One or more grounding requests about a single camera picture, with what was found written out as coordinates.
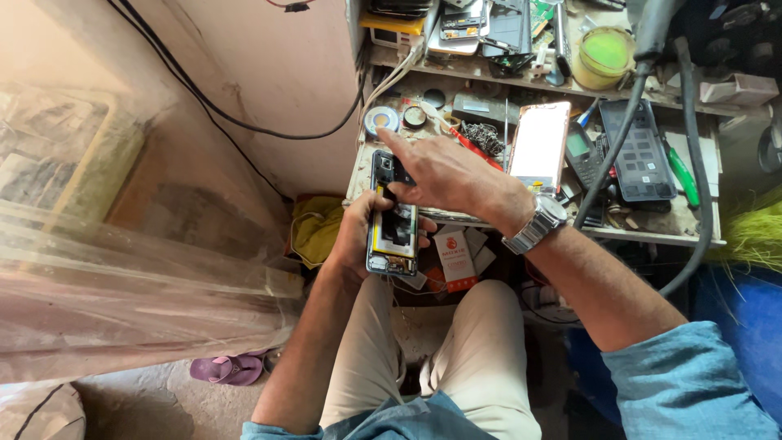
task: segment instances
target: purple flip-flop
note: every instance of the purple flip-flop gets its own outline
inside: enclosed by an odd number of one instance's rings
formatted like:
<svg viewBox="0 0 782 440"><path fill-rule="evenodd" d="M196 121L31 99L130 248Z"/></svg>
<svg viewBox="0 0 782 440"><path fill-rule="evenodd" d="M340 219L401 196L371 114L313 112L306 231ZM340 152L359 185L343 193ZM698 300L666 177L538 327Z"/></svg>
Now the purple flip-flop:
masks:
<svg viewBox="0 0 782 440"><path fill-rule="evenodd" d="M248 355L193 359L190 364L190 377L194 379L238 387L252 384L263 372L260 359Z"/></svg>

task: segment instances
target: hand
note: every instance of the hand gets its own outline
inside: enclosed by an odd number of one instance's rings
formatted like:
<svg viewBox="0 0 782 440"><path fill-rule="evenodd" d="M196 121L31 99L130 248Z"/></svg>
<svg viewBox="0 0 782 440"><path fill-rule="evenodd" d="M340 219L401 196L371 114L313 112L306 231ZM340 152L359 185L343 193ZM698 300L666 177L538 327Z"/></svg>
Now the hand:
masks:
<svg viewBox="0 0 782 440"><path fill-rule="evenodd" d="M487 164L445 136L411 145L399 134L378 129L378 137L401 160L416 186L392 182L404 203L464 212L515 236L535 211L534 197L518 179Z"/></svg>
<svg viewBox="0 0 782 440"><path fill-rule="evenodd" d="M324 267L338 266L349 276L364 280L367 271L367 234L369 233L369 215L372 210L385 211L393 207L393 202L380 194L367 189L345 210L339 234L334 242ZM429 218L418 217L418 247L428 247L431 242L426 233L437 230L437 224Z"/></svg>

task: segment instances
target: leg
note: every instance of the leg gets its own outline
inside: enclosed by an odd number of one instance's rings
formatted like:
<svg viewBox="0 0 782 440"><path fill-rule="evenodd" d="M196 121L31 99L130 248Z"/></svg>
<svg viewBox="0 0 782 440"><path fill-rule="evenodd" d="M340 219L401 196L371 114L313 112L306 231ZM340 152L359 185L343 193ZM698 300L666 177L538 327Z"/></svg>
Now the leg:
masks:
<svg viewBox="0 0 782 440"><path fill-rule="evenodd" d="M377 275L361 285L339 344L321 417L326 428L369 409L387 398L402 402L399 345L391 331L391 291Z"/></svg>
<svg viewBox="0 0 782 440"><path fill-rule="evenodd" d="M539 440L527 397L524 318L513 290L482 281L461 301L443 346L421 379L444 391L465 416L500 440Z"/></svg>

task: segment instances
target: brush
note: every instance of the brush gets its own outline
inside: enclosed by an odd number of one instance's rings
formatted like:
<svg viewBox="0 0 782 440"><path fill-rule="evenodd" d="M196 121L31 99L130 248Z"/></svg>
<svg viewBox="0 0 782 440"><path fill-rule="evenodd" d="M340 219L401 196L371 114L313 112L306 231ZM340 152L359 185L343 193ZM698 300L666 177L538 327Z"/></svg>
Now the brush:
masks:
<svg viewBox="0 0 782 440"><path fill-rule="evenodd" d="M438 121L440 123L440 127L443 129L443 131L450 132L452 135L456 136L456 139L459 141L459 143L461 145L465 146L465 148L467 150L470 150L473 153L479 155L483 160L486 161L487 164L489 164L489 165L495 167L496 169L504 172L504 170L502 169L502 165L498 164L496 161L494 161L494 159L492 159L491 157L487 156L486 153L481 151L480 148L478 148L477 146L473 145L472 142L470 142L469 139L465 138L463 135L461 135L460 132L456 131L456 128L451 127L450 124L448 124L445 121L445 119L443 119L443 117L440 116L439 113L437 113L437 109L432 104L425 103L425 102L420 102L418 104L418 106L421 107L421 110L424 110L424 113L426 113L426 116L432 118L435 121Z"/></svg>

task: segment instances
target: light blue shirt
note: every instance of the light blue shirt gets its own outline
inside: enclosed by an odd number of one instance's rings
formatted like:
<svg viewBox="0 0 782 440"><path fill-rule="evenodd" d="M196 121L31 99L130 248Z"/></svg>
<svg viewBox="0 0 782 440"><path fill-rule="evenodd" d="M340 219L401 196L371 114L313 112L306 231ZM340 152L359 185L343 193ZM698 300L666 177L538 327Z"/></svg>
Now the light blue shirt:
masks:
<svg viewBox="0 0 782 440"><path fill-rule="evenodd" d="M717 325L688 323L623 350L603 353L619 394L627 438L753 440L782 438L758 406ZM386 400L312 435L244 423L242 440L472 440L493 438L465 418L445 393L404 405Z"/></svg>

